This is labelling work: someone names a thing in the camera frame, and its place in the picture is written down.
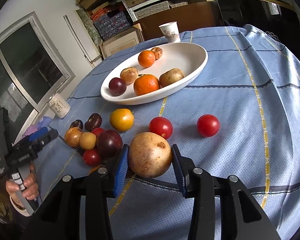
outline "person's hand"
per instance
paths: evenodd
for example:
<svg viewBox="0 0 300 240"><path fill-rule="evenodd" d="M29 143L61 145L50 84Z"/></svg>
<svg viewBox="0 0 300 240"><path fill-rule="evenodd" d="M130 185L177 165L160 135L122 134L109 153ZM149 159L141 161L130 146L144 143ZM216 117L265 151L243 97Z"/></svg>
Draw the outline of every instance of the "person's hand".
<svg viewBox="0 0 300 240"><path fill-rule="evenodd" d="M31 162L30 170L34 171L35 167L34 164ZM23 197L27 200L33 200L39 195L39 186L37 183L37 179L33 172L23 181L23 185L26 187L26 190L22 192ZM14 183L11 180L6 181L6 190L10 195L11 199L17 204L19 207L24 207L20 199L17 197L16 192L19 191L19 185Z"/></svg>

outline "white paper cup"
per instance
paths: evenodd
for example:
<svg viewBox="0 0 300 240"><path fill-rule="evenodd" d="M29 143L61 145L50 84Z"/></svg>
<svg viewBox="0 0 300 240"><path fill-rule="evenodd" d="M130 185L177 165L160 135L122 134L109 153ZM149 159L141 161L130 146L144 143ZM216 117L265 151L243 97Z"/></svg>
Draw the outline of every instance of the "white paper cup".
<svg viewBox="0 0 300 240"><path fill-rule="evenodd" d="M165 23L159 26L168 43L180 42L177 22Z"/></svg>

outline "silver bolt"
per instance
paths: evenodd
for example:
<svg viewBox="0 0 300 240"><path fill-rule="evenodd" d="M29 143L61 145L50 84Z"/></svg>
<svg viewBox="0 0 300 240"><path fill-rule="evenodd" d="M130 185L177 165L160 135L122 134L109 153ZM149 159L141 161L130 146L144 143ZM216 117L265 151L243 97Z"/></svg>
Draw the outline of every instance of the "silver bolt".
<svg viewBox="0 0 300 240"><path fill-rule="evenodd" d="M201 173L203 173L203 170L202 170L201 168L194 168L194 169L193 169L193 172L194 172L195 174L201 174Z"/></svg>
<svg viewBox="0 0 300 240"><path fill-rule="evenodd" d="M99 172L100 174L105 174L107 171L108 171L108 170L107 170L107 168L105 168L105 167L101 167L101 168L98 169L98 172Z"/></svg>
<svg viewBox="0 0 300 240"><path fill-rule="evenodd" d="M237 176L234 176L234 175L231 175L229 177L229 180L232 181L232 182L237 182L238 181L238 177Z"/></svg>
<svg viewBox="0 0 300 240"><path fill-rule="evenodd" d="M63 177L62 177L62 180L63 180L64 182L68 182L68 181L71 180L71 176L70 176L70 175L63 176Z"/></svg>

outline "white serving dish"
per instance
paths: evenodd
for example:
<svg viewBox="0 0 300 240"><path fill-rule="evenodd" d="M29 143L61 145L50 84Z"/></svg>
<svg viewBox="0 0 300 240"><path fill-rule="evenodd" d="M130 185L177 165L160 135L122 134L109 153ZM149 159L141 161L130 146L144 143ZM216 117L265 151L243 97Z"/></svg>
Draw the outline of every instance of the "white serving dish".
<svg viewBox="0 0 300 240"><path fill-rule="evenodd" d="M169 96L184 88L200 74L208 61L207 51L200 45L194 43L168 43L158 47L163 51L162 57L156 60L149 68L143 68L139 65L139 53L119 64L109 73L101 85L101 96L106 101L119 105L140 105L149 103ZM185 77L171 85L141 96L136 96L132 83L127 86L127 90L121 96L114 97L109 91L109 82L114 77L120 77L121 71L127 67L134 67L138 70L139 74L152 74L158 79L168 70L179 68L183 71Z"/></svg>

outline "tabletop fabric fold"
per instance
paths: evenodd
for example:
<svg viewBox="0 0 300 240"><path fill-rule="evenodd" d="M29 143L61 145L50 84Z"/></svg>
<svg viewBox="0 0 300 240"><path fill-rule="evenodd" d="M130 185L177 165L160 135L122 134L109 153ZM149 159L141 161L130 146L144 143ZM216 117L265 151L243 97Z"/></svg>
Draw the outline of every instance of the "tabletop fabric fold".
<svg viewBox="0 0 300 240"><path fill-rule="evenodd" d="M300 62L281 43L263 31L245 25L212 27L180 34L182 42L203 46L209 55L201 74L180 91L151 103L119 106L100 95L105 77L132 55L166 43L165 38L145 41L106 58L67 99L70 112L54 118L50 127L60 136L35 160L44 199L66 174L86 176L86 166L75 149L62 139L71 122L85 122L100 113L102 127L111 129L109 117L117 108L129 108L133 127L120 133L123 142L147 131L159 114L174 128L168 139L183 156L213 176L237 175L256 198L283 240L300 226ZM220 131L202 138L197 119L213 114ZM123 197L108 199L114 239L187 239L193 200L176 190L172 166L155 180L127 179ZM220 201L216 197L215 239L220 239Z"/></svg>

